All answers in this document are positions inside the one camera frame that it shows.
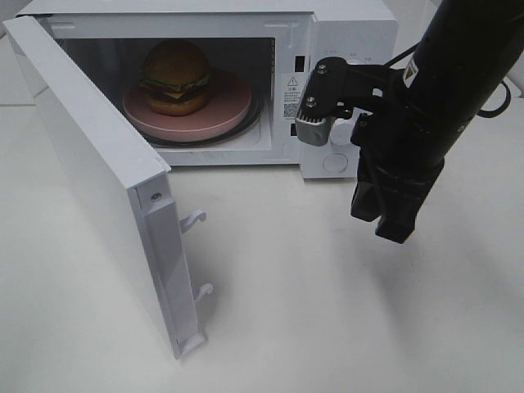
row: white microwave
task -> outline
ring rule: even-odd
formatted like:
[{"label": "white microwave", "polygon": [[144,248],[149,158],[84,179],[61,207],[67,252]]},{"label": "white microwave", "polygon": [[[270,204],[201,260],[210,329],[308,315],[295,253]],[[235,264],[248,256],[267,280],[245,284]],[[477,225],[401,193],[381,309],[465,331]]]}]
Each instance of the white microwave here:
[{"label": "white microwave", "polygon": [[[354,177],[351,120],[323,147],[298,140],[301,91],[326,56],[388,61],[397,31],[381,0],[33,0],[5,26],[71,186],[131,281],[147,261],[177,358],[204,341],[195,302],[211,287],[192,289],[182,233],[205,213],[178,219],[170,167],[293,164],[304,178]],[[167,38],[194,42],[211,65],[246,80],[260,99],[255,121],[217,142],[148,143],[122,96]]]}]

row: microwave door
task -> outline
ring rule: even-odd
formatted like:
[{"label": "microwave door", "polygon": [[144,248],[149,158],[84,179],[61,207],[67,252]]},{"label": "microwave door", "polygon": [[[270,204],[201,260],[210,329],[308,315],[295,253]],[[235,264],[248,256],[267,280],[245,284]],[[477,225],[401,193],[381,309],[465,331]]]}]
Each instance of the microwave door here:
[{"label": "microwave door", "polygon": [[170,167],[33,17],[5,26],[71,188],[178,358],[203,336]]}]

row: table surface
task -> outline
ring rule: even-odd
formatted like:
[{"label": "table surface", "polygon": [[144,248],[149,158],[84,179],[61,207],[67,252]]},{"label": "table surface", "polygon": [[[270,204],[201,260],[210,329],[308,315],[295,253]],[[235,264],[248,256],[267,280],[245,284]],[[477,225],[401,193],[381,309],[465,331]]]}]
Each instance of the table surface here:
[{"label": "table surface", "polygon": [[0,391],[522,390],[523,99],[473,121],[403,246],[349,216],[354,180],[174,169],[180,216],[208,212],[184,234],[192,280],[215,285],[209,341],[176,361],[67,187],[6,39],[0,58]]}]

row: warning label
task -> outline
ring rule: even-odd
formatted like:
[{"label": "warning label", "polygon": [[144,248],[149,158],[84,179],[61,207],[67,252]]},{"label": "warning label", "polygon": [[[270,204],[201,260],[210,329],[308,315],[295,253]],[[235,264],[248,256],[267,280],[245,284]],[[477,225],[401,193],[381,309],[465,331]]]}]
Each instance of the warning label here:
[{"label": "warning label", "polygon": [[411,61],[409,62],[408,66],[406,67],[404,71],[404,75],[402,79],[404,80],[404,84],[406,85],[406,88],[410,88],[411,84],[417,78],[418,74],[418,67],[415,63],[415,59],[411,58]]},{"label": "warning label", "polygon": [[305,76],[303,73],[292,72],[282,74],[282,98],[284,119],[295,119],[302,97]]}]

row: pink plate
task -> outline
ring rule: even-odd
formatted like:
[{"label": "pink plate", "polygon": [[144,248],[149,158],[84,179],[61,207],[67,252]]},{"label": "pink plate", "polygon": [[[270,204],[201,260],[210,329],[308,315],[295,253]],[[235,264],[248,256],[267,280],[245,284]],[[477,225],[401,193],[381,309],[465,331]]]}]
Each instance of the pink plate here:
[{"label": "pink plate", "polygon": [[124,111],[129,121],[152,137],[173,142],[196,142],[227,133],[246,116],[251,104],[249,84],[234,74],[213,70],[210,100],[200,110],[185,116],[153,112],[139,88],[124,95]]}]

